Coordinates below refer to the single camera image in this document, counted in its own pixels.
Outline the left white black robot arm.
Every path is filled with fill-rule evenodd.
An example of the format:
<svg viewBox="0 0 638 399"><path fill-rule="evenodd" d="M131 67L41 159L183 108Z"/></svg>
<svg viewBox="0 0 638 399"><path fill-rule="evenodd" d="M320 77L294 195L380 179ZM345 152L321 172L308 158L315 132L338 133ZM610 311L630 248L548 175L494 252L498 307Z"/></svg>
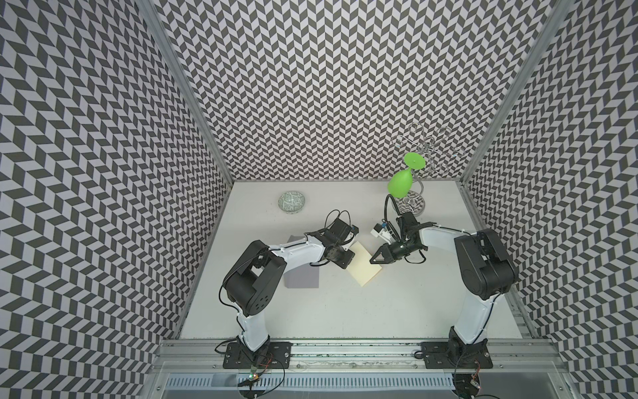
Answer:
<svg viewBox="0 0 638 399"><path fill-rule="evenodd" d="M268 245L261 240L250 243L220 288L228 297L222 304L237 310L239 342L250 353L261 351L270 341L263 312L284 274L302 266L320 267L326 263L346 269L355 257L350 246L358 233L357 226L337 218L286 244Z"/></svg>

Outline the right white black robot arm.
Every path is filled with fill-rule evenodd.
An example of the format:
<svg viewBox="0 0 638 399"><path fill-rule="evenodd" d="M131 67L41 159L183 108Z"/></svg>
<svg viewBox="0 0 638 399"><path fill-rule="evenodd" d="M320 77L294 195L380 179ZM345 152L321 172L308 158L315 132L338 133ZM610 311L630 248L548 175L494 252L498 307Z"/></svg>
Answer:
<svg viewBox="0 0 638 399"><path fill-rule="evenodd" d="M492 229L470 233L435 222L420 223L410 212L400 214L396 222L383 220L372 229L372 235L385 243L372 255L371 263L393 264L429 248L456 255L466 297L457 322L450 328L445 354L458 362L483 352L494 308L518 282L518 268L499 235Z"/></svg>

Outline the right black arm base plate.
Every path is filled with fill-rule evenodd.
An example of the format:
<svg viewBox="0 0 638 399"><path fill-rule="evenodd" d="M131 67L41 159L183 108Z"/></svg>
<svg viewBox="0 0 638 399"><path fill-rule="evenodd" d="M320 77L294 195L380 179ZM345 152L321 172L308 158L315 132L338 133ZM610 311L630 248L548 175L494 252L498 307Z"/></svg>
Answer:
<svg viewBox="0 0 638 399"><path fill-rule="evenodd" d="M492 369L487 344L487 339L471 345L456 341L421 342L420 352L428 369Z"/></svg>

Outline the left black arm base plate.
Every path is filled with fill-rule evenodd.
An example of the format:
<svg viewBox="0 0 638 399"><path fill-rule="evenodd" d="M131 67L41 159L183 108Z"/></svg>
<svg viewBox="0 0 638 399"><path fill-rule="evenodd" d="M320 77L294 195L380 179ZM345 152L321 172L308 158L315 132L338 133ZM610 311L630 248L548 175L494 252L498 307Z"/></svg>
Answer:
<svg viewBox="0 0 638 399"><path fill-rule="evenodd" d="M249 369L251 367L276 369L288 369L292 355L292 343L285 341L265 342L256 351L249 350L240 341L227 345L223 368L224 369Z"/></svg>

